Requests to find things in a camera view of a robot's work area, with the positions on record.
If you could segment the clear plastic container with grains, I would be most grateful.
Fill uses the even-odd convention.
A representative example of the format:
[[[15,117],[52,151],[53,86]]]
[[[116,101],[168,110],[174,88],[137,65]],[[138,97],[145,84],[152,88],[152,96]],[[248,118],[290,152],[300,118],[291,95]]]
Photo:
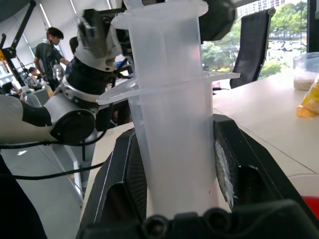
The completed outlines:
[[[304,53],[293,58],[293,84],[297,91],[308,91],[319,75],[319,52]]]

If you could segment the yellow plastic bag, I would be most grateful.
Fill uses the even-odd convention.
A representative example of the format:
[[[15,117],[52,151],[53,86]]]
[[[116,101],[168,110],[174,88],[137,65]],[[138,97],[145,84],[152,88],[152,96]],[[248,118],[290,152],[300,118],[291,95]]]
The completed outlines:
[[[319,75],[305,94],[302,103],[297,107],[296,115],[306,119],[319,117]]]

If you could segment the seated person with dark hair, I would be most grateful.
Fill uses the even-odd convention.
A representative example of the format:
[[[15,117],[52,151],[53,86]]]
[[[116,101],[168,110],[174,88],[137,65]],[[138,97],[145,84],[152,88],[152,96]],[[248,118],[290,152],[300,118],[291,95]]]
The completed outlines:
[[[27,77],[27,83],[29,87],[36,88],[41,86],[43,76],[38,72],[35,67],[28,69],[29,76]]]

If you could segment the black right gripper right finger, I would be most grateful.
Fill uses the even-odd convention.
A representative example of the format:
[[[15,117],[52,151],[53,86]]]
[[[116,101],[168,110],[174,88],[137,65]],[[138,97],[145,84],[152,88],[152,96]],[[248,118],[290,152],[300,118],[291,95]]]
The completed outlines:
[[[231,209],[290,199],[311,213],[268,150],[234,120],[214,114],[213,134],[217,179]]]

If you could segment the black metal rack frame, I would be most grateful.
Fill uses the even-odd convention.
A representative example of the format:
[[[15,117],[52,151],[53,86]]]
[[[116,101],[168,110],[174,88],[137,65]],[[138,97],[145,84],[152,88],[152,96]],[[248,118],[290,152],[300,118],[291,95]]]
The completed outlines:
[[[31,0],[29,3],[29,7],[27,9],[27,12],[22,20],[22,23],[12,41],[12,44],[10,47],[4,48],[4,43],[6,41],[7,35],[3,33],[1,35],[1,41],[0,41],[0,61],[3,63],[5,70],[9,73],[9,70],[13,73],[15,71],[15,67],[11,61],[11,59],[16,58],[16,48],[18,46],[18,43],[23,35],[23,32],[26,28],[26,25],[31,17],[31,14],[36,6],[35,0]]]

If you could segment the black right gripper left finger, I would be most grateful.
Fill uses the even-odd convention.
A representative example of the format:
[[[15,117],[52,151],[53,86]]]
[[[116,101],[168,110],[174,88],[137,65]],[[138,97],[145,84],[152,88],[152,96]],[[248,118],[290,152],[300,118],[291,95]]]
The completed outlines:
[[[94,179],[81,224],[141,222],[147,214],[147,181],[134,129],[122,133]]]

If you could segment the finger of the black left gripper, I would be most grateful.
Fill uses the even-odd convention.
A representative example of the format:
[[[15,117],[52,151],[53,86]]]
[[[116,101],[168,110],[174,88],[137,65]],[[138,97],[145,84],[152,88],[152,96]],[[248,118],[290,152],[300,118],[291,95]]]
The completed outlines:
[[[204,0],[208,11],[199,17],[200,40],[221,40],[235,21],[235,5],[231,0]]]

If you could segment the translucent plastic syringe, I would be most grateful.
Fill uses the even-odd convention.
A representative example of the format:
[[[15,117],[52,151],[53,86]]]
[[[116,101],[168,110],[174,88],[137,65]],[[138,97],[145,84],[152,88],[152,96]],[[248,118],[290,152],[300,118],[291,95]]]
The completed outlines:
[[[202,215],[218,205],[212,82],[237,74],[203,72],[199,17],[208,11],[203,0],[124,3],[127,9],[111,24],[129,32],[135,76],[97,102],[128,100],[153,212],[168,219]]]

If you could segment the standing person in grey shirt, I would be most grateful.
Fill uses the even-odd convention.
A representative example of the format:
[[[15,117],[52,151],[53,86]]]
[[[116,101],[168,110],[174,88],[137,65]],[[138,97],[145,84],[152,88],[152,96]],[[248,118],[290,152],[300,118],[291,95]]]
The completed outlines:
[[[63,32],[55,27],[50,27],[46,32],[47,38],[36,46],[34,63],[41,75],[46,79],[52,91],[55,91],[59,82],[53,76],[53,66],[63,63],[65,66],[69,64],[59,51],[56,45],[64,39]]]

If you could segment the white cup with red liquid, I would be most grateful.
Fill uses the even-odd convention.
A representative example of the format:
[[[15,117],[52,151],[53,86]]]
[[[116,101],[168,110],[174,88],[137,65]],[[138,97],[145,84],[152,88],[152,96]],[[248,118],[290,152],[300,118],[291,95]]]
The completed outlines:
[[[289,180],[319,220],[319,173],[296,174]]]

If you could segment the black window frame post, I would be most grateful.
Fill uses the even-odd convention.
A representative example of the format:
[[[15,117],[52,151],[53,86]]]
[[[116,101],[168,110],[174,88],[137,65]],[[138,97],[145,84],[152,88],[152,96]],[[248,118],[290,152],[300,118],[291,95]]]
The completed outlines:
[[[319,52],[319,0],[307,0],[307,53]]]

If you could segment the black mesh office chair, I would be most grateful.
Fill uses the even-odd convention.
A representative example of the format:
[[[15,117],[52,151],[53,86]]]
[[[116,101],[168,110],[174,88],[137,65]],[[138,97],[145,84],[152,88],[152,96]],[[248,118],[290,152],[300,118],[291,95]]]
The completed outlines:
[[[270,8],[241,18],[240,49],[233,72],[239,78],[230,80],[234,89],[258,80],[266,59],[271,18],[276,10]]]

